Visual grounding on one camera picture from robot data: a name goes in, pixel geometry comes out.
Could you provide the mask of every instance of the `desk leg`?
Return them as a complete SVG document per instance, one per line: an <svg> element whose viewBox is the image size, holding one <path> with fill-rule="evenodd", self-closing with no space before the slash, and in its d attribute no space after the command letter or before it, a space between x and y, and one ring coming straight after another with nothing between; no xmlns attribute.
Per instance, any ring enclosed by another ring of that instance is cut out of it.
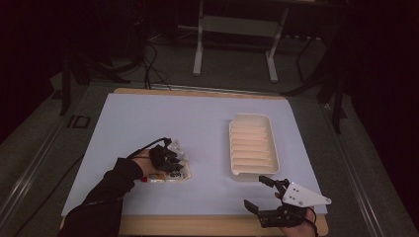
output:
<svg viewBox="0 0 419 237"><path fill-rule="evenodd" d="M268 63L269 77L271 78L271 82L273 83L278 82L277 69L275 68L275 62L274 62L274 55L275 55L275 51L277 50L278 42L280 41L280 38L281 38L281 33L283 32L284 23L286 22L288 12L289 12L289 9L286 8L283 12L281 21L278 23L277 31L275 32L275 36L274 36L274 43L271 49L266 52L266 60Z"/></svg>
<svg viewBox="0 0 419 237"><path fill-rule="evenodd" d="M200 17L198 18L198 46L195 53L194 76L201 75L201 65L203 64L203 16L204 16L204 0L200 1Z"/></svg>

